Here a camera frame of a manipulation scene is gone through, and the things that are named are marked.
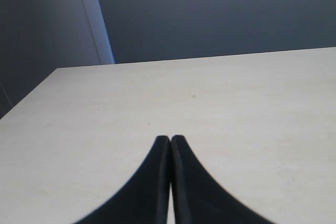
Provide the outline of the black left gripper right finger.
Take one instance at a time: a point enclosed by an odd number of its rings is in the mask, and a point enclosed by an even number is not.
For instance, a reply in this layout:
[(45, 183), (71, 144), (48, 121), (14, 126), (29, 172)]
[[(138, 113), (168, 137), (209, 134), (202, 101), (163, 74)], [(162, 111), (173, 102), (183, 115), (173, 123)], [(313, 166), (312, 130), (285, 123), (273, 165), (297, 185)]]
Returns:
[(271, 223), (228, 193), (199, 162), (186, 138), (171, 139), (176, 223)]

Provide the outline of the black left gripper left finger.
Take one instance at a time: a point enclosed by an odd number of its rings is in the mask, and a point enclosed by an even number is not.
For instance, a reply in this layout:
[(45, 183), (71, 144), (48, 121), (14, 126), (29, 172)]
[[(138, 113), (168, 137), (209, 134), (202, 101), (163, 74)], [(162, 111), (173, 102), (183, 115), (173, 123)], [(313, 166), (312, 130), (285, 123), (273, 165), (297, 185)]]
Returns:
[(169, 197), (170, 140), (161, 135), (124, 186), (77, 223), (167, 223)]

